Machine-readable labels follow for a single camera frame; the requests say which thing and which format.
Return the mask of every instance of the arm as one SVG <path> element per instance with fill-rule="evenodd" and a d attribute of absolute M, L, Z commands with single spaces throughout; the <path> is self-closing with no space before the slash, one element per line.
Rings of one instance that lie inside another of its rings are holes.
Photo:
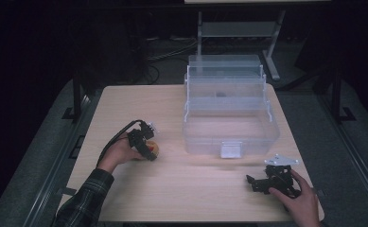
<path fill-rule="evenodd" d="M 284 203 L 297 225 L 300 227 L 319 227 L 319 199 L 317 195 L 310 188 L 307 181 L 295 170 L 292 170 L 291 173 L 301 186 L 302 194 L 298 198 L 291 199 L 275 188 L 270 188 L 270 193 Z"/>
<path fill-rule="evenodd" d="M 129 146 L 127 134 L 120 136 L 85 181 L 79 192 L 59 210 L 54 226 L 96 226 L 101 206 L 113 184 L 115 168 L 143 157 Z"/>

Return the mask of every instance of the person's left hand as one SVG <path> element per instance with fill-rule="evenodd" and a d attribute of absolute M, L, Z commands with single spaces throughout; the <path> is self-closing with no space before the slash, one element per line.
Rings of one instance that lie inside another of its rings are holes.
<path fill-rule="evenodd" d="M 97 168 L 113 173 L 116 166 L 124 164 L 131 159 L 145 159 L 138 151 L 132 149 L 126 132 L 119 136 L 118 140 L 105 152 Z"/>

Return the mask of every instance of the transparent plastic box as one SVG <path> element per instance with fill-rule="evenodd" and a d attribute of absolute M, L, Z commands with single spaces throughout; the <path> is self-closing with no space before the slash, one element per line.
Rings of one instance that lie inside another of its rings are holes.
<path fill-rule="evenodd" d="M 185 77 L 186 151 L 241 158 L 279 137 L 256 55 L 190 56 Z"/>

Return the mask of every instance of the dark background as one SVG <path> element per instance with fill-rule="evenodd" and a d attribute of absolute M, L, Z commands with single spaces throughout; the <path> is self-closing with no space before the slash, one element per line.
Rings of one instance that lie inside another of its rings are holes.
<path fill-rule="evenodd" d="M 141 11 L 127 19 L 120 10 L 77 10 L 88 3 L 107 8 L 134 2 L 0 1 L 0 197 L 57 94 L 75 74 L 87 93 L 132 84 L 146 68 L 141 38 L 196 37 L 196 11 Z M 230 15 L 252 17 L 243 11 Z M 309 31 L 313 35 L 298 66 L 311 71 L 335 53 L 343 77 L 368 110 L 368 3 L 335 1 L 328 9 L 288 10 L 280 40 L 302 41 Z"/>

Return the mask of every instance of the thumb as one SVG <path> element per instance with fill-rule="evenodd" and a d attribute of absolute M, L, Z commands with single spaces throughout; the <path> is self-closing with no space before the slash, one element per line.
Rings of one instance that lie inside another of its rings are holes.
<path fill-rule="evenodd" d="M 282 203 L 284 203 L 284 205 L 288 206 L 289 203 L 292 201 L 291 198 L 289 198 L 288 196 L 284 195 L 282 192 L 280 192 L 279 190 L 277 190 L 276 188 L 269 188 L 269 192 L 274 195 L 279 201 L 281 201 Z"/>

